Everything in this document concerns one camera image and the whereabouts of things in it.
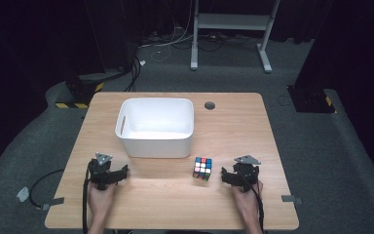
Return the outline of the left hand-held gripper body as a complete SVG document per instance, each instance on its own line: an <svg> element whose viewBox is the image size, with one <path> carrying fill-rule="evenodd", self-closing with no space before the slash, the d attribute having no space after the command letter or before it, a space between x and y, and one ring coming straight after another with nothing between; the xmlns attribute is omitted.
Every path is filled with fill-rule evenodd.
<svg viewBox="0 0 374 234"><path fill-rule="evenodd" d="M98 190L105 190L109 184L111 159L110 155L96 152L95 158L89 162L90 181Z"/></svg>

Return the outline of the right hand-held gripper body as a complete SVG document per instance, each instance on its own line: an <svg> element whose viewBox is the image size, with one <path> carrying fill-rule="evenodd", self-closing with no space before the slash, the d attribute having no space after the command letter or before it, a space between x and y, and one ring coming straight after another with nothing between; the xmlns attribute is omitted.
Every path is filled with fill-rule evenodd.
<svg viewBox="0 0 374 234"><path fill-rule="evenodd" d="M235 161L236 164L233 166L234 172L241 177L243 191L247 192L252 188L253 184L258 182L261 162L251 155L235 158Z"/></svg>

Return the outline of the multicoloured puzzle cube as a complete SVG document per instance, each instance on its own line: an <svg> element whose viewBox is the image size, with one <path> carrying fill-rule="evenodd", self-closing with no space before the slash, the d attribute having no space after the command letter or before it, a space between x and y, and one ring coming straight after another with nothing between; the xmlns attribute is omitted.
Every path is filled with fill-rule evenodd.
<svg viewBox="0 0 374 234"><path fill-rule="evenodd" d="M196 157L194 163L193 178L208 181L212 171L212 160L210 158Z"/></svg>

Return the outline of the white plastic bin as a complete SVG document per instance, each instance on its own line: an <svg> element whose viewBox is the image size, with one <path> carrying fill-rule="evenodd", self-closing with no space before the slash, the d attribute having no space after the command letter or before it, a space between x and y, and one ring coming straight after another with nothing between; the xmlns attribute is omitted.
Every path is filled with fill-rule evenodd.
<svg viewBox="0 0 374 234"><path fill-rule="evenodd" d="M115 134L130 157L185 158L191 153L194 127L191 100L134 97L122 103Z"/></svg>

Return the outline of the person's right hand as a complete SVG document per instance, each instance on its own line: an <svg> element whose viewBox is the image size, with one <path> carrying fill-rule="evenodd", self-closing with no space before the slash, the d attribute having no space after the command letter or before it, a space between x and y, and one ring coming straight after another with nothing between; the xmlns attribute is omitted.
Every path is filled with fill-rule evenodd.
<svg viewBox="0 0 374 234"><path fill-rule="evenodd" d="M261 195L262 189L263 183L261 181L253 185L253 190L247 192L241 192L238 186L232 187L238 212L243 219L257 219L259 217L259 206L256 196Z"/></svg>

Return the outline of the person's left hand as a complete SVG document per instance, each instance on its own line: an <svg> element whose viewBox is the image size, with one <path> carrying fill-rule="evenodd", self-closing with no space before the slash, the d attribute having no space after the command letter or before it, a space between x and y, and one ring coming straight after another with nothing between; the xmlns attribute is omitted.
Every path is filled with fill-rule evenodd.
<svg viewBox="0 0 374 234"><path fill-rule="evenodd" d="M98 190L94 183L88 185L88 204L94 217L108 216L113 204L116 185L108 185L105 190Z"/></svg>

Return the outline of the grey tape strip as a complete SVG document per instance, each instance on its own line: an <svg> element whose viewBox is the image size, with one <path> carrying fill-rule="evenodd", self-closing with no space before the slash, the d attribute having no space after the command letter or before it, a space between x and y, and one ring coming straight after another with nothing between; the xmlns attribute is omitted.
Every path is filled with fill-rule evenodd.
<svg viewBox="0 0 374 234"><path fill-rule="evenodd" d="M41 210L42 211L47 211L51 206L57 206L57 205L61 205L63 203L64 203L64 197L55 198L55 199L51 200L50 202L42 205Z"/></svg>
<svg viewBox="0 0 374 234"><path fill-rule="evenodd" d="M303 200L293 195L281 195L281 200L287 203L293 203L294 205L302 205Z"/></svg>

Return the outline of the black stand base yellow stripes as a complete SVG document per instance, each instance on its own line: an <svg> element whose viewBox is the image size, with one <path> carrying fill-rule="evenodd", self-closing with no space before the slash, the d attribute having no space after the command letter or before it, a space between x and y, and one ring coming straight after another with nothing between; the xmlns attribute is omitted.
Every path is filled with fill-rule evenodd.
<svg viewBox="0 0 374 234"><path fill-rule="evenodd" d="M101 91L102 81L88 81L77 78L62 84L55 101L57 108L86 109L94 95Z"/></svg>
<svg viewBox="0 0 374 234"><path fill-rule="evenodd" d="M324 91L309 91L288 86L294 108L303 113L334 113L335 108L330 97Z"/></svg>

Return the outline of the dark curtain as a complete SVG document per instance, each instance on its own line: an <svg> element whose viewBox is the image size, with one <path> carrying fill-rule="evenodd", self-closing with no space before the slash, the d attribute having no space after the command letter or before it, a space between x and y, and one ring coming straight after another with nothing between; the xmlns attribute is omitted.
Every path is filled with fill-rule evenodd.
<svg viewBox="0 0 374 234"><path fill-rule="evenodd" d="M337 92L374 164L374 0L332 0L293 85Z"/></svg>
<svg viewBox="0 0 374 234"><path fill-rule="evenodd" d="M51 86L131 70L136 7L129 0L0 0L0 156L46 109Z"/></svg>

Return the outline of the white metal stand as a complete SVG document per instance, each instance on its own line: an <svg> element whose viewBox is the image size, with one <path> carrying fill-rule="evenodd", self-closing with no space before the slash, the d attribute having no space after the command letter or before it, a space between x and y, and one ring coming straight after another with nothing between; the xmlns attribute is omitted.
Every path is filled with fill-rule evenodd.
<svg viewBox="0 0 374 234"><path fill-rule="evenodd" d="M261 59L264 71L271 73L273 68L266 53L266 47L276 19L281 0L274 0L269 15L230 15L230 14L204 14L200 12L200 0L194 0L194 27L191 47L190 68L199 67L198 35L200 29L229 29L263 31L262 42L256 45L257 53Z"/></svg>

